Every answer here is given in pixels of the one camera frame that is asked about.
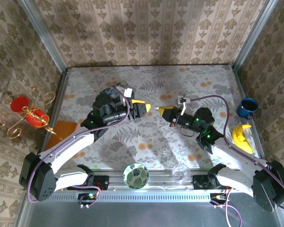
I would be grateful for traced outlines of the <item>small left control board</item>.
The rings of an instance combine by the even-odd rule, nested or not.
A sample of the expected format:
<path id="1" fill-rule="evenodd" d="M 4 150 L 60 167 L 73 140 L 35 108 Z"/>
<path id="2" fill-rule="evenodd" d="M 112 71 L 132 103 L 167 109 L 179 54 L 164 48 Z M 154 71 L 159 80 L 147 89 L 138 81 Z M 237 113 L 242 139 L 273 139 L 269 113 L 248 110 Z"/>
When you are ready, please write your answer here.
<path id="1" fill-rule="evenodd" d="M 81 209 L 89 209 L 100 197 L 99 192 L 82 193 L 78 195 L 78 204 Z"/>

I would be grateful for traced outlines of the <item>aluminium frame post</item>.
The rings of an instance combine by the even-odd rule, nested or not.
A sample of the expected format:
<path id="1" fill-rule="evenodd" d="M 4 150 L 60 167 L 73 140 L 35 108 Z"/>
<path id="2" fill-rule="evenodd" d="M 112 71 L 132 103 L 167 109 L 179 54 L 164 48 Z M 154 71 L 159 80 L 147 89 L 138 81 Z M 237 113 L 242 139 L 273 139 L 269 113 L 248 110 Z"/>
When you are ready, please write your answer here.
<path id="1" fill-rule="evenodd" d="M 46 26 L 45 20 L 41 17 L 41 14 L 37 10 L 37 6 L 33 0 L 17 0 L 29 21 L 33 25 L 33 28 L 37 32 L 41 41 L 43 42 L 46 50 L 49 52 L 52 60 L 60 72 L 65 72 L 67 69 L 62 56 L 59 53 L 57 45 L 51 38 L 49 28 Z"/>
<path id="2" fill-rule="evenodd" d="M 278 0 L 265 0 L 255 22 L 253 23 L 246 40 L 244 41 L 233 65 L 232 69 L 234 72 L 238 72 L 247 55 L 249 54 L 252 46 L 255 44 L 258 36 L 260 35 L 264 25 L 269 19 L 273 9 L 277 5 Z"/>

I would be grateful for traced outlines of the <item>blue starry pattern coaster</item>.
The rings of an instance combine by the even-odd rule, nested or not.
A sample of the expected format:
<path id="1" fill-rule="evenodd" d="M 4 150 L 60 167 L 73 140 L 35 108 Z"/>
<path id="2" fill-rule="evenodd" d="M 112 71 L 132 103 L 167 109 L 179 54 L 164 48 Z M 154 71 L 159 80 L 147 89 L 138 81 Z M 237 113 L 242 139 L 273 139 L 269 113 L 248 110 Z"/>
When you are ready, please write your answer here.
<path id="1" fill-rule="evenodd" d="M 128 85 L 128 83 L 125 80 L 123 80 L 123 81 L 110 85 L 107 88 L 101 90 L 100 94 L 107 94 L 113 99 L 118 99 L 120 98 L 120 94 L 116 91 L 116 89 L 124 92 L 126 88 L 131 88 L 131 87 Z"/>

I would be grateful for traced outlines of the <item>grey metal tray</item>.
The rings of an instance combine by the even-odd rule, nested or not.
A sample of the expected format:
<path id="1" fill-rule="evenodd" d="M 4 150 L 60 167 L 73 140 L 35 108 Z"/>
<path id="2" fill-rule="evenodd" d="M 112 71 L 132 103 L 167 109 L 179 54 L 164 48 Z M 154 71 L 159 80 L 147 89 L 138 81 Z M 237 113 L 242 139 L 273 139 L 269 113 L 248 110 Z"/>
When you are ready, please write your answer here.
<path id="1" fill-rule="evenodd" d="M 229 208 L 210 202 L 99 202 L 81 209 L 78 192 L 56 192 L 32 204 L 23 198 L 14 227 L 284 227 L 284 212 L 270 213 L 242 193 Z"/>

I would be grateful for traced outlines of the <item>slotted metal strip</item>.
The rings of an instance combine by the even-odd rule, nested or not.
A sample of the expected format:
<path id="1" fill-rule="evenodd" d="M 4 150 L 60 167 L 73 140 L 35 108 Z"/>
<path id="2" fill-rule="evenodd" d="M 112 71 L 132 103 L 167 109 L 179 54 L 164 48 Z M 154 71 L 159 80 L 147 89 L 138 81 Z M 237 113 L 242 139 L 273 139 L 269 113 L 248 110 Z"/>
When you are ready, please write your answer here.
<path id="1" fill-rule="evenodd" d="M 99 202 L 209 202 L 216 191 L 102 192 Z"/>

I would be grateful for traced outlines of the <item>yellow banana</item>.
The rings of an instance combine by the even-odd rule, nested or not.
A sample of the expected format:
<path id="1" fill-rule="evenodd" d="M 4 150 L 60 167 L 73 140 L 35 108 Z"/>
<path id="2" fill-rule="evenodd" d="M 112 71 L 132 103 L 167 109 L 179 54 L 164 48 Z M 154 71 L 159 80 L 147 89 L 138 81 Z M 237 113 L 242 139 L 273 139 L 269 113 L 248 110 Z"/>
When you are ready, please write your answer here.
<path id="1" fill-rule="evenodd" d="M 244 150 L 248 154 L 253 154 L 253 148 L 245 137 L 243 130 L 251 128 L 250 124 L 242 124 L 236 126 L 232 131 L 232 139 L 237 147 Z"/>

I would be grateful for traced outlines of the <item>small right control board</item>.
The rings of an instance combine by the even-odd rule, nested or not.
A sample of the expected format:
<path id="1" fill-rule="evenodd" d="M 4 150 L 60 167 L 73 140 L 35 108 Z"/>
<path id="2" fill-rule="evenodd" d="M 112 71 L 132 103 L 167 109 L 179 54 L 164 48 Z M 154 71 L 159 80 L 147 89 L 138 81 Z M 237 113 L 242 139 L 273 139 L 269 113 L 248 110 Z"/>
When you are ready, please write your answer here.
<path id="1" fill-rule="evenodd" d="M 215 208 L 223 208 L 227 201 L 229 201 L 230 198 L 227 198 L 227 193 L 211 193 L 210 194 L 211 200 L 210 203 Z"/>

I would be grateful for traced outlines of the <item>aluminium table side rail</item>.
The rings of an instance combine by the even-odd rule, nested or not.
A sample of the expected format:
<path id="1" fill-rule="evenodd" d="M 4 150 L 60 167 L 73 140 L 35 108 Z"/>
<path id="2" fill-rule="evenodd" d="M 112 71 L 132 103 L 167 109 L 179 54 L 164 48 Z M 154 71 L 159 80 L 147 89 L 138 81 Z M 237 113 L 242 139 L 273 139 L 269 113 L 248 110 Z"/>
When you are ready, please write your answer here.
<path id="1" fill-rule="evenodd" d="M 235 76 L 235 79 L 236 79 L 236 83 L 237 83 L 237 86 L 238 86 L 238 89 L 240 91 L 240 95 L 242 98 L 246 98 L 246 94 L 244 92 L 244 89 L 243 89 L 243 86 L 242 86 L 242 83 L 240 81 L 240 77 L 237 73 L 237 71 L 235 71 L 233 68 L 232 68 L 232 71 L 234 73 L 234 76 Z M 265 153 L 264 153 L 264 150 L 262 148 L 262 145 L 261 145 L 261 142 L 260 142 L 260 139 L 259 139 L 259 135 L 258 135 L 258 132 L 257 132 L 257 129 L 256 129 L 256 126 L 255 126 L 255 123 L 254 123 L 254 120 L 253 119 L 250 119 L 250 120 L 247 120 L 247 122 L 252 126 L 250 131 L 251 131 L 251 134 L 253 136 L 253 140 L 254 140 L 254 144 L 255 144 L 255 147 L 256 147 L 256 151 L 257 151 L 257 154 L 260 158 L 262 159 L 265 159 Z"/>
<path id="2" fill-rule="evenodd" d="M 59 80 L 58 87 L 56 90 L 56 98 L 52 105 L 52 112 L 50 116 L 49 126 L 54 129 L 54 132 L 56 134 L 52 134 L 51 132 L 48 132 L 48 131 L 45 132 L 44 140 L 43 140 L 43 143 L 38 153 L 43 152 L 47 150 L 48 148 L 53 147 L 54 145 L 58 144 L 61 141 L 61 139 L 59 138 L 60 133 L 59 131 L 55 129 L 55 127 L 58 122 L 60 109 L 63 103 L 65 91 L 68 85 L 68 80 L 69 80 L 68 71 L 69 70 L 66 69 L 66 71 L 63 71 L 61 73 L 61 78 Z"/>

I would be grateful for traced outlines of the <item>small control board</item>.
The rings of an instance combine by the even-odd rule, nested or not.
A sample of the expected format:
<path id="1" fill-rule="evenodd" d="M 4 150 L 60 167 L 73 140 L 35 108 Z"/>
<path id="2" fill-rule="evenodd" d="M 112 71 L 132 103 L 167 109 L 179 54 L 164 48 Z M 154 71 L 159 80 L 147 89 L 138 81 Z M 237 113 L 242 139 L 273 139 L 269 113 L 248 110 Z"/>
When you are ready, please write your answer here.
<path id="1" fill-rule="evenodd" d="M 223 208 L 227 201 L 229 201 L 230 198 L 227 198 L 227 193 L 211 193 L 210 194 L 211 200 L 210 203 L 215 208 Z"/>
<path id="2" fill-rule="evenodd" d="M 82 193 L 78 195 L 78 204 L 81 209 L 89 209 L 100 197 L 99 192 Z"/>

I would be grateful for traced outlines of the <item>floral patterned tablecloth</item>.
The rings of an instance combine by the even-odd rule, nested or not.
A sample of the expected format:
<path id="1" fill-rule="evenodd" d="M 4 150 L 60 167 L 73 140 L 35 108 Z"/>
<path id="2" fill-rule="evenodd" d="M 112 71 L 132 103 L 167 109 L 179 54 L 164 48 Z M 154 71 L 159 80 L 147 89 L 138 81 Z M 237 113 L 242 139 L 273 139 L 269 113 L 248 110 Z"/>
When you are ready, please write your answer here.
<path id="1" fill-rule="evenodd" d="M 160 117 L 158 106 L 176 106 L 178 96 L 193 99 L 186 113 L 207 107 L 214 127 L 231 138 L 233 129 L 246 120 L 236 114 L 242 97 L 229 65 L 136 66 L 71 68 L 59 120 L 81 123 L 101 90 L 125 80 L 137 99 L 151 104 L 140 119 L 110 128 L 97 142 L 83 149 L 63 165 L 124 170 L 131 163 L 148 168 L 172 168 L 182 163 L 190 168 L 210 169 L 222 163 L 234 168 L 221 155 L 201 149 L 196 133 L 171 128 Z"/>

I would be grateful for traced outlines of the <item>red candle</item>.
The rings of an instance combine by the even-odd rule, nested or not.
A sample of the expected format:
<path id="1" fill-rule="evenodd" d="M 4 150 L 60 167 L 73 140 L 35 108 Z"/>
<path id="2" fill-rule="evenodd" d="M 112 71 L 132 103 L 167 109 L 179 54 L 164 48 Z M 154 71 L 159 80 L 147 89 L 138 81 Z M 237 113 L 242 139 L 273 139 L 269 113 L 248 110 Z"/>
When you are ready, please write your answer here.
<path id="1" fill-rule="evenodd" d="M 25 115 L 25 120 L 32 127 L 39 129 L 48 124 L 49 116 L 39 108 L 31 108 Z"/>
<path id="2" fill-rule="evenodd" d="M 23 107 L 28 107 L 29 106 L 29 99 L 26 96 L 19 96 L 15 98 L 11 104 L 10 108 L 13 112 L 15 113 L 20 113 L 23 111 Z"/>

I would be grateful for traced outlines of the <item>green leaf pattern bowl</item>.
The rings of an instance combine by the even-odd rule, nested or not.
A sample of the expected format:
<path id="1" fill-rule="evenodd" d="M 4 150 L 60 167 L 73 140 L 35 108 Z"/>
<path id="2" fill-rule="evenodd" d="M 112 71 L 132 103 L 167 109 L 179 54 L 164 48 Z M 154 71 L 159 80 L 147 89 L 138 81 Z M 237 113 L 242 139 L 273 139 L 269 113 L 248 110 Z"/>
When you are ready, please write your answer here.
<path id="1" fill-rule="evenodd" d="M 149 170 L 140 163 L 128 165 L 123 172 L 123 181 L 131 189 L 139 190 L 145 187 L 149 181 Z"/>

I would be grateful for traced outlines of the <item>orange square pad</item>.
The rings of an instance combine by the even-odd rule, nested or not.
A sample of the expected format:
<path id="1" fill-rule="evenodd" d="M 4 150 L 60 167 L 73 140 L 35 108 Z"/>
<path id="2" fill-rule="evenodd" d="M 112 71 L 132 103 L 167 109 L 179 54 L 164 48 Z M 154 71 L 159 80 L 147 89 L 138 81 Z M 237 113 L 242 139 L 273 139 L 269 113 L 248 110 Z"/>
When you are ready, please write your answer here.
<path id="1" fill-rule="evenodd" d="M 70 136 L 75 130 L 78 128 L 78 123 L 76 122 L 68 122 L 68 121 L 58 121 L 56 126 L 54 127 L 54 134 L 51 135 L 45 150 L 48 150 L 63 139 Z"/>

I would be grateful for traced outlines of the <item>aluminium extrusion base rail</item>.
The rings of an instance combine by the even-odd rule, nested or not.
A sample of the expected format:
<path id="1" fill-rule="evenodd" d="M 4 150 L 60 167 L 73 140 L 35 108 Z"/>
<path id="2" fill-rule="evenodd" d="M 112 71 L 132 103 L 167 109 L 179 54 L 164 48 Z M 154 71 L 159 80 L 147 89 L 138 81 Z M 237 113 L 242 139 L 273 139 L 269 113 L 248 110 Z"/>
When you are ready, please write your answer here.
<path id="1" fill-rule="evenodd" d="M 67 187 L 71 187 L 69 190 L 75 191 L 87 191 L 88 189 L 77 189 L 74 186 L 66 186 L 66 183 L 75 183 L 75 178 L 79 176 L 79 173 L 75 174 L 75 177 L 70 177 L 70 173 L 72 171 L 79 171 L 81 169 L 73 168 L 73 169 L 64 169 L 59 170 L 58 175 L 66 174 L 66 178 L 63 180 L 58 180 L 56 183 L 56 189 L 54 192 L 66 191 Z M 184 192 L 184 191 L 193 191 L 193 190 L 216 190 L 217 192 L 222 192 L 222 187 L 219 189 L 196 189 L 193 184 L 192 176 L 194 175 L 205 175 L 207 171 L 203 169 L 190 169 L 191 177 L 186 180 L 184 183 L 179 184 L 176 183 L 175 179 L 172 176 L 172 168 L 150 168 L 149 171 L 149 180 L 144 187 L 141 189 L 132 189 L 129 186 L 125 185 L 123 180 L 123 170 L 113 170 L 111 168 L 96 168 L 94 171 L 94 179 L 100 176 L 108 176 L 108 187 L 106 188 L 105 183 L 101 183 L 105 192 L 126 192 L 126 193 L 147 193 L 147 192 Z"/>

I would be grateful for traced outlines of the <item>clear drinking glass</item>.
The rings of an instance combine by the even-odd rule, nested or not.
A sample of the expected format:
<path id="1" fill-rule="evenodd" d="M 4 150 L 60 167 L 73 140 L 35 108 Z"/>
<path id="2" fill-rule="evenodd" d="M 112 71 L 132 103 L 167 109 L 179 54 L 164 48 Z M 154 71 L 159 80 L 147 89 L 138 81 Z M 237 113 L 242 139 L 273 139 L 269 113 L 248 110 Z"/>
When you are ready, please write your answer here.
<path id="1" fill-rule="evenodd" d="M 172 176 L 176 183 L 184 184 L 191 179 L 191 172 L 188 166 L 177 164 L 172 169 Z"/>

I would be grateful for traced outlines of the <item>dark blue enamel mug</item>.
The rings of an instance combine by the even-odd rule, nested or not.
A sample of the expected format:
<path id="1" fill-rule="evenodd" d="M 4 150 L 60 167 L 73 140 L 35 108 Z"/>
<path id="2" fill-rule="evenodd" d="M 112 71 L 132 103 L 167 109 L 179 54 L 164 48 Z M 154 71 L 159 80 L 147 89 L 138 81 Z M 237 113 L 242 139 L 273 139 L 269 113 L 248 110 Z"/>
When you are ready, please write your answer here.
<path id="1" fill-rule="evenodd" d="M 253 118 L 255 112 L 258 109 L 258 103 L 255 99 L 246 97 L 241 100 L 236 109 L 236 113 L 239 117 L 250 120 Z"/>

